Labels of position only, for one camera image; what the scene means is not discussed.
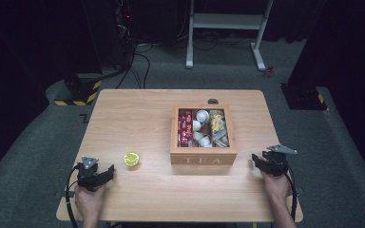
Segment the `yellow tea packet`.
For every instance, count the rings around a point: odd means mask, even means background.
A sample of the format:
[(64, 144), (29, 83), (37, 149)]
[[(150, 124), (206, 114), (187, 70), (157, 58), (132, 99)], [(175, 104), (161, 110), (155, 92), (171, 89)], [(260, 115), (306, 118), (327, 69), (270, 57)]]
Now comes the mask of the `yellow tea packet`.
[(213, 131), (220, 131), (224, 126), (223, 116), (219, 113), (215, 113), (211, 117), (211, 126)]

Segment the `yellow tea capsule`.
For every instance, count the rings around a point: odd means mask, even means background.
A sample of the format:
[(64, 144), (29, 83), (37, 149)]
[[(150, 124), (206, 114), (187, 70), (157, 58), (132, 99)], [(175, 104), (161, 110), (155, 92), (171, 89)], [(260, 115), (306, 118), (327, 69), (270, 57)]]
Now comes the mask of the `yellow tea capsule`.
[(126, 152), (124, 155), (124, 162), (128, 167), (133, 167), (139, 163), (140, 157), (135, 152)]

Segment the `dark curtain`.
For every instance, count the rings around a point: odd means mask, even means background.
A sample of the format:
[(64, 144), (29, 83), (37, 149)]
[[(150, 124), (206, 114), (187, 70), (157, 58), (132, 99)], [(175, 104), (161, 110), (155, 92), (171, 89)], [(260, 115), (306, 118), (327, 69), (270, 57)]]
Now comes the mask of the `dark curtain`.
[(365, 96), (365, 0), (326, 0), (288, 85)]

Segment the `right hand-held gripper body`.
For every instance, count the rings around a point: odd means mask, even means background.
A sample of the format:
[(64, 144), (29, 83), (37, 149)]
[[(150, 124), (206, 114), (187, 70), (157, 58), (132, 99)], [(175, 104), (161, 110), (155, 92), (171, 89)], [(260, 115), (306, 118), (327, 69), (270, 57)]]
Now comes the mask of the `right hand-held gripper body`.
[(285, 174), (289, 169), (286, 155), (296, 155), (297, 153), (296, 149), (283, 144), (268, 146), (267, 150), (262, 152), (262, 157), (265, 159), (262, 171), (274, 177)]

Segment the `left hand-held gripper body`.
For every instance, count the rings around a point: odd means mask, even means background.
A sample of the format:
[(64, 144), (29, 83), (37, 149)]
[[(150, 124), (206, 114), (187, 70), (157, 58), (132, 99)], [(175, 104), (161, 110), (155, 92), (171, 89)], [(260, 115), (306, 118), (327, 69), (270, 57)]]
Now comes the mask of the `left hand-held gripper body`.
[(98, 169), (98, 159), (83, 156), (82, 161), (78, 164), (79, 173), (77, 175), (77, 183), (80, 187), (84, 187), (87, 191), (95, 192), (96, 174)]

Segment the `row of red tea packets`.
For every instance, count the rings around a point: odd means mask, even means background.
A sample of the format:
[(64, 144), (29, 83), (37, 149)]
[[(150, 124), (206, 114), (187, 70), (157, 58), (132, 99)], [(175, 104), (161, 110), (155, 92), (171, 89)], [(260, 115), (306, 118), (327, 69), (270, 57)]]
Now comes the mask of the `row of red tea packets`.
[(191, 110), (183, 110), (178, 118), (178, 147), (191, 147), (193, 143), (193, 119)]

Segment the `person's left hand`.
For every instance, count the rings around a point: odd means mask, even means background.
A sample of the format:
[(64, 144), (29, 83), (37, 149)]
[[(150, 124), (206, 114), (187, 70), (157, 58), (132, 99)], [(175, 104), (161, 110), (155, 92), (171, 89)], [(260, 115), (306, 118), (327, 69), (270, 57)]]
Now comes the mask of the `person's left hand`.
[(101, 215), (101, 210), (104, 202), (106, 188), (100, 187), (96, 192), (87, 191), (84, 187), (75, 187), (75, 202), (78, 210), (85, 219), (98, 220)]

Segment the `wooden tea box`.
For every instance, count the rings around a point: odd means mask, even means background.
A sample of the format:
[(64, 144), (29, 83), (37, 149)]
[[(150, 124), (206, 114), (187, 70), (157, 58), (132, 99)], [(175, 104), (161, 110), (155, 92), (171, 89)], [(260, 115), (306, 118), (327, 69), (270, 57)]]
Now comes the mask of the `wooden tea box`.
[[(217, 147), (212, 142), (210, 118), (207, 123), (201, 123), (199, 131), (210, 138), (211, 147), (200, 147), (198, 141), (193, 139), (191, 147), (178, 147), (178, 118), (183, 110), (192, 111), (192, 119), (196, 119), (198, 110), (206, 110), (208, 113), (214, 109), (221, 109), (225, 115), (225, 123), (228, 134), (228, 147)], [(232, 165), (238, 155), (236, 135), (228, 104), (176, 104), (172, 112), (170, 159), (172, 164), (189, 165)]]

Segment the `dark equipment rack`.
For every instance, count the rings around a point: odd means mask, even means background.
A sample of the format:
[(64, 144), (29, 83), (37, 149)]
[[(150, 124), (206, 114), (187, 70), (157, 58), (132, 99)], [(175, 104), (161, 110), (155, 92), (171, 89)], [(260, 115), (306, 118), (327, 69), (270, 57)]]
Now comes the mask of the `dark equipment rack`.
[(132, 63), (136, 47), (136, 29), (132, 18), (132, 4), (130, 0), (113, 0), (114, 16), (123, 54), (121, 67), (127, 70)]

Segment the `person's right hand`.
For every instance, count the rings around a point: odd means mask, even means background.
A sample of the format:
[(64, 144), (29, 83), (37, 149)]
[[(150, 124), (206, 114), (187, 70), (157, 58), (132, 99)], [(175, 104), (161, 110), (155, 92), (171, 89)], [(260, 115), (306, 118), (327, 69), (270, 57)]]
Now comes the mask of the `person's right hand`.
[(270, 201), (273, 204), (285, 203), (291, 193), (291, 185), (287, 178), (284, 175), (273, 177), (265, 172), (261, 174), (264, 179), (265, 191)]

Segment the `black yellow striped stand base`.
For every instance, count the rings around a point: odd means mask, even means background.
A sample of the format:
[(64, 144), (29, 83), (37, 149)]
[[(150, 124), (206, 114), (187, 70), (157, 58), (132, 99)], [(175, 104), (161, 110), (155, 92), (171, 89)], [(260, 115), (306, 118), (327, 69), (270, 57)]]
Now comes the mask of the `black yellow striped stand base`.
[(77, 75), (66, 77), (54, 98), (54, 103), (60, 106), (91, 105), (101, 83), (101, 80), (81, 79)]

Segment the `pile of grey tea packets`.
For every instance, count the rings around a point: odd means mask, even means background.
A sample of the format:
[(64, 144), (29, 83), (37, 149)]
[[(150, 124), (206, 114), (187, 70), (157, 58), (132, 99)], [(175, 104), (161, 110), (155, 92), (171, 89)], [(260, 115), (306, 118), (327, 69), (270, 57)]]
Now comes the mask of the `pile of grey tea packets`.
[(215, 114), (219, 113), (223, 116), (224, 126), (220, 131), (213, 131), (211, 126), (211, 135), (212, 135), (212, 142), (217, 147), (228, 147), (229, 141), (228, 141), (228, 134), (227, 134), (227, 128), (225, 123), (225, 115), (224, 112), (221, 109), (214, 109), (209, 112), (210, 114), (210, 125), (211, 125), (211, 117)]

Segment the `white metal stand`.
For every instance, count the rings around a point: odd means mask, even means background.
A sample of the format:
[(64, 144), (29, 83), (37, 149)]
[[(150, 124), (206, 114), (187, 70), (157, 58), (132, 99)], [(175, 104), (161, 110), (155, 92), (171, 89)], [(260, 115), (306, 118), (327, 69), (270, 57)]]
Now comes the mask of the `white metal stand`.
[(250, 14), (217, 14), (195, 12), (195, 0), (190, 0), (188, 43), (185, 66), (192, 68), (194, 65), (194, 29), (242, 29), (256, 30), (258, 32), (255, 42), (250, 44), (259, 71), (267, 69), (261, 57), (259, 46), (269, 20), (270, 11), (274, 0), (267, 0), (265, 11), (260, 15)]

